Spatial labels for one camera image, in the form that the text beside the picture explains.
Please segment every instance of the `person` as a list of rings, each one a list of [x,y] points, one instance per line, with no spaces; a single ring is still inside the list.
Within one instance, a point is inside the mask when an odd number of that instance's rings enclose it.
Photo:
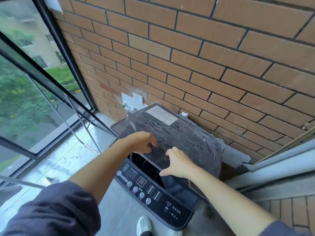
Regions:
[[[98,205],[117,170],[131,152],[149,153],[149,143],[157,145],[156,138],[147,132],[137,132],[117,140],[68,181],[46,187],[34,200],[21,206],[2,235],[95,235],[100,229]],[[301,235],[196,166],[178,148],[169,149],[166,155],[170,166],[160,175],[184,177],[194,182],[237,236]],[[151,230],[150,221],[141,217],[137,235],[152,236]]]

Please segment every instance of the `black control panel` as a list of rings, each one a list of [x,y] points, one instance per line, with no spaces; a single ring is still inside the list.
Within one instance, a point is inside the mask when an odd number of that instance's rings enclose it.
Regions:
[[[187,226],[193,212],[168,195],[128,158],[117,171],[115,179],[169,228],[179,231]]]

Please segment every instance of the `person's left hand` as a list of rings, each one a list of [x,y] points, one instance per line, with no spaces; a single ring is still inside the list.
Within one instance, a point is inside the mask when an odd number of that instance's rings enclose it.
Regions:
[[[130,147],[130,152],[135,153],[149,153],[151,149],[148,144],[151,143],[153,146],[157,146],[156,137],[148,132],[140,131],[135,132],[128,137],[124,138],[126,144]]]

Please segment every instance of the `brick wall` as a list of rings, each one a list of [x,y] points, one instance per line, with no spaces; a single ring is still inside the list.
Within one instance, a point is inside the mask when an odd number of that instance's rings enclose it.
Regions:
[[[315,196],[267,200],[258,204],[297,232],[315,235]]]
[[[315,116],[315,0],[59,0],[100,111],[158,101],[259,160]]]

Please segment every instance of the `person's right hand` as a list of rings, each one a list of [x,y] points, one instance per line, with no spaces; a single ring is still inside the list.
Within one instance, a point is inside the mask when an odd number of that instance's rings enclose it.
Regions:
[[[177,147],[168,149],[166,155],[169,156],[170,166],[161,170],[160,176],[173,175],[187,178],[188,173],[196,166],[191,159]]]

